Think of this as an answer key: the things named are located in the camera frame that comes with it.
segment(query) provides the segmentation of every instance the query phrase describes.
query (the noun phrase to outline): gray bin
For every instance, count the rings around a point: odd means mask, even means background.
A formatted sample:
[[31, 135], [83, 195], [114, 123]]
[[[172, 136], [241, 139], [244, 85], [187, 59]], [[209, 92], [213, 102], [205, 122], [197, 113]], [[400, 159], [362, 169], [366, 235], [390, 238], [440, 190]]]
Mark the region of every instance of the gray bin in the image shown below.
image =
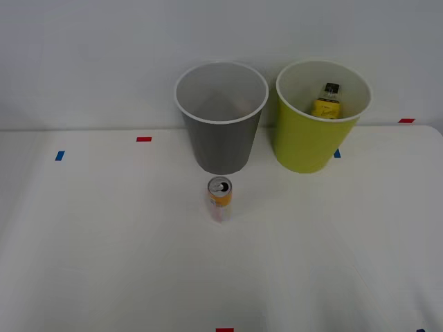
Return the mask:
[[222, 175], [245, 166], [268, 94], [263, 76], [235, 62], [204, 64], [178, 79], [175, 102], [201, 168]]

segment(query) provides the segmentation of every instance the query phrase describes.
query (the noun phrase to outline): yellow bottle label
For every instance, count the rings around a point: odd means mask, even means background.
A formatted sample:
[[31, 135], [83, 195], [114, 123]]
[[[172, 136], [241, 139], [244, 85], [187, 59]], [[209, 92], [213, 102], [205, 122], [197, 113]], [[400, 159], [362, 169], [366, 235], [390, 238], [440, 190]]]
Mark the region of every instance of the yellow bottle label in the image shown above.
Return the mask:
[[311, 114], [317, 118], [338, 119], [341, 116], [340, 103], [326, 99], [317, 99], [314, 101]]

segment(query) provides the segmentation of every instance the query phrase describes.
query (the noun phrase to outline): can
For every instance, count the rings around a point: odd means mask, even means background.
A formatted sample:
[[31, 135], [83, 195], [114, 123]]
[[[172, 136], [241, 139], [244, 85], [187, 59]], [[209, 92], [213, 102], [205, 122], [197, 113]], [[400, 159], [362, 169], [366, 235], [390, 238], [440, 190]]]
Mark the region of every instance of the can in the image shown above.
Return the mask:
[[230, 219], [232, 208], [230, 201], [233, 197], [233, 184], [224, 176], [216, 176], [208, 182], [210, 210], [216, 221]]

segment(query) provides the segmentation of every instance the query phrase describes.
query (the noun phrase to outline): bottle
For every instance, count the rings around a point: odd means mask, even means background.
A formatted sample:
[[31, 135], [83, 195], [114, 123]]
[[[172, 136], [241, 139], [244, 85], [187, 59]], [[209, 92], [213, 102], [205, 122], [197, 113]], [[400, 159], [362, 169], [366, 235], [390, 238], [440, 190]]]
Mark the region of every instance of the bottle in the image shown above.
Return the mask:
[[339, 84], [326, 83], [325, 89], [317, 100], [314, 101], [311, 114], [317, 118], [341, 118], [341, 105], [338, 97]]

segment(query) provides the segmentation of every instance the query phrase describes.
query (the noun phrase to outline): trash bin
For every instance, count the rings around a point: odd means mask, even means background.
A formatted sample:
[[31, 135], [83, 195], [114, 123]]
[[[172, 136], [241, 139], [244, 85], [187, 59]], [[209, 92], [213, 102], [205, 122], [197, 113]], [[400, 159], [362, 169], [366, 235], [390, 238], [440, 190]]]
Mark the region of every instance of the trash bin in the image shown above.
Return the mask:
[[[326, 83], [340, 84], [342, 118], [310, 115]], [[322, 169], [371, 101], [370, 87], [359, 74], [328, 61], [289, 65], [278, 75], [276, 88], [280, 108], [274, 153], [283, 166], [299, 173]]]
[[248, 162], [268, 84], [235, 62], [191, 68], [177, 81], [180, 109], [197, 162], [212, 174], [232, 174]]

